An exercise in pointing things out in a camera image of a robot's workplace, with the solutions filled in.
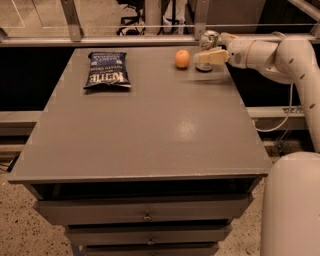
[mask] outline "table top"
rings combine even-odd
[[[76,49],[11,183],[267,175],[272,163],[226,66],[175,67],[181,47]],[[184,47],[191,56],[197,47]],[[87,93],[92,51],[125,51],[132,88]]]

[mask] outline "cable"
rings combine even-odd
[[[274,32],[272,32],[272,34],[277,36],[277,37],[279,37],[279,38],[281,38],[282,40],[287,38],[287,36],[285,34],[279,32],[279,31],[274,31]]]
[[[279,129],[282,125],[285,124],[285,122],[287,122],[289,116],[290,116],[290,113],[291,113],[291,107],[292,107],[292,92],[293,92],[293,84],[290,85],[290,102],[289,102],[289,109],[288,109],[288,113],[287,113],[287,116],[285,117],[285,119],[276,127],[274,128],[271,128],[271,129],[267,129],[267,130],[262,130],[262,129],[259,129],[256,127],[256,130],[258,132],[273,132],[277,129]]]

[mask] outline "metal frame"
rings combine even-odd
[[[63,12],[68,23],[70,39],[73,42],[81,41],[83,31],[81,29],[78,13],[73,0],[61,0]]]
[[[315,38],[320,38],[320,10],[304,0],[288,0],[288,2],[293,4],[301,11],[303,11],[305,14],[309,15],[312,19],[318,22],[312,28],[310,34],[313,35]]]
[[[3,28],[0,28],[0,43],[3,42],[7,38],[7,33]]]
[[[49,47],[49,46],[70,46],[70,47],[109,47],[109,46],[182,46],[196,45],[202,33],[206,30],[208,17],[209,0],[193,1],[195,17],[193,25],[186,25],[192,35],[185,36],[111,36],[111,37],[85,37],[78,18],[74,0],[60,0],[64,15],[68,24],[69,38],[12,38],[0,28],[0,47]],[[304,0],[288,0],[297,8],[304,11],[315,20],[320,20],[320,10]],[[310,32],[303,34],[311,43],[320,43],[320,27],[318,24]],[[246,35],[249,39],[280,41],[275,35]]]
[[[251,119],[259,127],[270,127],[287,115],[288,107],[247,107]],[[29,136],[43,111],[0,112],[1,136]],[[292,107],[290,118],[279,130],[307,129],[301,107]]]

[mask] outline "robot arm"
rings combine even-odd
[[[264,187],[260,256],[320,255],[320,154],[291,153]]]
[[[228,33],[221,34],[221,41],[227,50],[200,52],[195,55],[195,62],[228,62],[233,67],[255,69],[281,84],[294,83],[315,151],[320,152],[320,70],[310,42],[300,36],[290,36],[275,43]]]

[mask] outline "blue chip bag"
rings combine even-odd
[[[91,52],[90,72],[84,89],[121,86],[130,88],[125,52]]]

